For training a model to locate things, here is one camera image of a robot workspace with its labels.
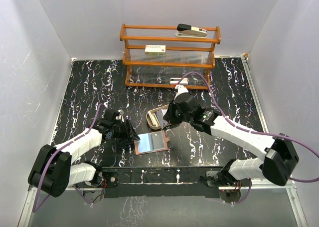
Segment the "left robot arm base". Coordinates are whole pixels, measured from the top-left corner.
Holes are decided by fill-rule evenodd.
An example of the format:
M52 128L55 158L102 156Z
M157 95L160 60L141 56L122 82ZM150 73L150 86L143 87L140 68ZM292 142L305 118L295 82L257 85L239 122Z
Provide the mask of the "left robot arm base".
M79 165L71 167L68 186L73 187L84 199L85 203L89 204L92 207L98 197L104 197L106 188L117 187L118 177L119 175L116 172L102 172L96 170L90 165ZM80 191L77 187L77 184L82 182L91 187L101 187L102 193L93 200L87 199L84 196L84 192Z

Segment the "small white stapler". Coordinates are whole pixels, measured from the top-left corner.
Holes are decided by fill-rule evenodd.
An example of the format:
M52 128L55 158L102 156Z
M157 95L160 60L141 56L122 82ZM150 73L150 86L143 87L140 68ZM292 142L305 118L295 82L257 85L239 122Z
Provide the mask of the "small white stapler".
M169 83L170 85L188 85L188 78L183 78L183 79L180 79L180 78L171 78Z

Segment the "orange wooden shelf rack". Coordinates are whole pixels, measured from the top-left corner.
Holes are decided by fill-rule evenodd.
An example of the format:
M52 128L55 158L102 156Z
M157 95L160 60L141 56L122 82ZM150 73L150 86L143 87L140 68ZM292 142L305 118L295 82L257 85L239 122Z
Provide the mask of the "orange wooden shelf rack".
M189 73L189 89L207 89L215 68L215 47L221 43L220 28L201 27L207 30L207 38L176 37L176 28L122 24L119 38L124 43L126 86L171 88L171 78ZM148 44L165 45L165 56L146 56Z

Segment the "beige wooden tray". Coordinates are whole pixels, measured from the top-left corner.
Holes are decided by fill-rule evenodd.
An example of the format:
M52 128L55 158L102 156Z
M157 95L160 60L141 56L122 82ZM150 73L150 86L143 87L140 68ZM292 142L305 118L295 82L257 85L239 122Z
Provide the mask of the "beige wooden tray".
M152 109L147 112L146 120L149 127L153 130L164 129L171 125L163 117L168 110L168 105Z

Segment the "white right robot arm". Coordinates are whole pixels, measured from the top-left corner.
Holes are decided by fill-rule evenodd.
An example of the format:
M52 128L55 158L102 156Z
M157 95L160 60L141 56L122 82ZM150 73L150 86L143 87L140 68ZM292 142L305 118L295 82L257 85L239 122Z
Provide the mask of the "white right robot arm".
M254 159L231 159L210 181L234 185L243 179L267 179L277 186L285 186L299 157L290 140L266 133L254 134L241 124L229 124L213 108L203 108L189 93L182 93L169 102L164 119L170 124L189 123L195 130L220 137L248 150Z

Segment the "white staples box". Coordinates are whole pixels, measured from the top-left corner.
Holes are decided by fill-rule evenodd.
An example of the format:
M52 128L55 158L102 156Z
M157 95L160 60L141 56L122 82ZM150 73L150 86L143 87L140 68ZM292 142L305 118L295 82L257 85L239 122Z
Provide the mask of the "white staples box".
M146 56L165 56L166 46L165 45L152 45L148 44L145 46Z

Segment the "blue grey credit card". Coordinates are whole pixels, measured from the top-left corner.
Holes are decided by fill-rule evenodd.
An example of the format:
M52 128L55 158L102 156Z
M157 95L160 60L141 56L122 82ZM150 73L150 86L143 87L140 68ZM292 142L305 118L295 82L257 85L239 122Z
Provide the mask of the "blue grey credit card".
M153 150L159 151L165 149L165 142L162 132L151 133Z

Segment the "pink leather card holder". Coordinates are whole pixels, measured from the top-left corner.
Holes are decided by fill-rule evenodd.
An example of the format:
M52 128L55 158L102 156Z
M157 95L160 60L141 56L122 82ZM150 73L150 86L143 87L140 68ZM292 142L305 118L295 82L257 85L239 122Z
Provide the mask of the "pink leather card holder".
M139 139L134 141L135 154L142 155L153 152L166 151L170 137L165 135L165 131L155 131L138 135Z

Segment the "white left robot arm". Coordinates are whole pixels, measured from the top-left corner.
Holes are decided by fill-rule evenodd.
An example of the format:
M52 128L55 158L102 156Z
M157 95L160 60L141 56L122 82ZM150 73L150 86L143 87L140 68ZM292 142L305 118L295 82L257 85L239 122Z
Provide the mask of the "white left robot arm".
M114 139L127 146L140 138L129 120L119 111L107 110L103 118L93 123L74 138L56 146L41 147L28 176L28 183L52 197L62 195L68 186L88 182L96 187L102 183L100 168L91 162L74 162L88 151Z

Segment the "stack of credit cards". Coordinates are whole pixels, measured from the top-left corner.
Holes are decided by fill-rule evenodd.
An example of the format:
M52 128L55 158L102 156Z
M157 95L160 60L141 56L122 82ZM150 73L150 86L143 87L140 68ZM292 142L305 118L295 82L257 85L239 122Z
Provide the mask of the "stack of credit cards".
M167 109L153 109L148 112L148 117L150 119L150 124L153 127L153 129L164 129L165 127L168 127L170 123L168 123L164 119L164 115L166 114Z

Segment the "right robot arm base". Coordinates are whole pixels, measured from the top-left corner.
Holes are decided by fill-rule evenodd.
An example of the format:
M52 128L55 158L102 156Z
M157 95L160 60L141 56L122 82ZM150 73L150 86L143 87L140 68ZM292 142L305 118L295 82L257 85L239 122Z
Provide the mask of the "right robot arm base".
M252 181L249 179L234 180L230 176L222 175L221 171L206 171L196 179L197 183L206 187L222 188L222 193L229 196L231 193L241 193L244 187L252 188Z

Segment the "black and white stapler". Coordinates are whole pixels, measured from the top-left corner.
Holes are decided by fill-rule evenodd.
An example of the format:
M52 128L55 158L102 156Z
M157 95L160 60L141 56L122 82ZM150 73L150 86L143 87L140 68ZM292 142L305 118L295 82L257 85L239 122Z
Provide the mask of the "black and white stapler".
M176 37L207 38L207 30L180 23L176 28Z

